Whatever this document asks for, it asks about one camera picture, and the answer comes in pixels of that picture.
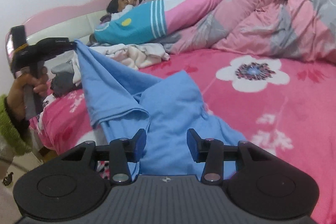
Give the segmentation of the person's left hand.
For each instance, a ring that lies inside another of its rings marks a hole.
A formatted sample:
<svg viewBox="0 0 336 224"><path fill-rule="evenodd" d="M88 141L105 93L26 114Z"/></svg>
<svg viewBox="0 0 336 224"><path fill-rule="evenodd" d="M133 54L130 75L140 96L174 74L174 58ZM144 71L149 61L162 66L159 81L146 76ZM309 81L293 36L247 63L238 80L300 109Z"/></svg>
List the person's left hand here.
<svg viewBox="0 0 336 224"><path fill-rule="evenodd" d="M42 67L41 74L41 77L36 79L29 73L24 73L14 80L9 94L6 97L6 103L17 121L23 120L26 116L24 102L24 87L26 85L33 87L35 94L41 97L46 96L48 90L47 81L49 80L46 67Z"/></svg>

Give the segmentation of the green sleeve forearm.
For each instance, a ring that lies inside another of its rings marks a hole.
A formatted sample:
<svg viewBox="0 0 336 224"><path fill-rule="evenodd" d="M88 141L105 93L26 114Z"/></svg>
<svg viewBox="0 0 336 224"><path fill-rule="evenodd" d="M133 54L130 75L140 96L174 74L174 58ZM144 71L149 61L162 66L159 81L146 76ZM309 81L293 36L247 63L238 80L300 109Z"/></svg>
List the green sleeve forearm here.
<svg viewBox="0 0 336 224"><path fill-rule="evenodd" d="M1 95L1 159L12 161L15 156L31 152L33 143L29 121L17 121L6 99L5 94Z"/></svg>

